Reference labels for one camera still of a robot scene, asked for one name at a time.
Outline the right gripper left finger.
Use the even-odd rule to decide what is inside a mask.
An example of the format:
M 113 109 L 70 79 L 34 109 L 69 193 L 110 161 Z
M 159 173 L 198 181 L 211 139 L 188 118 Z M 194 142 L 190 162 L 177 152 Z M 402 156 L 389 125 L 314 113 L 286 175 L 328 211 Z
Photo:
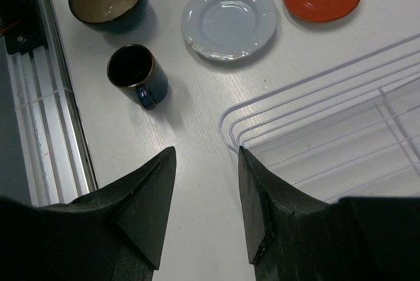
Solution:
M 70 203 L 100 249 L 97 280 L 151 280 L 161 264 L 177 156 L 162 150 L 126 176 Z

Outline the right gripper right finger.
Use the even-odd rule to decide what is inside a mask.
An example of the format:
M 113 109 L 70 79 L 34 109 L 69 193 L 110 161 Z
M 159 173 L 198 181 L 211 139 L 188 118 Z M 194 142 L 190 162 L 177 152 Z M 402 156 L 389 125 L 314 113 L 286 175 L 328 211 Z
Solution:
M 240 147 L 238 184 L 249 263 L 256 280 L 279 280 L 281 236 L 287 242 L 292 219 L 326 208 L 265 167 L 250 150 Z

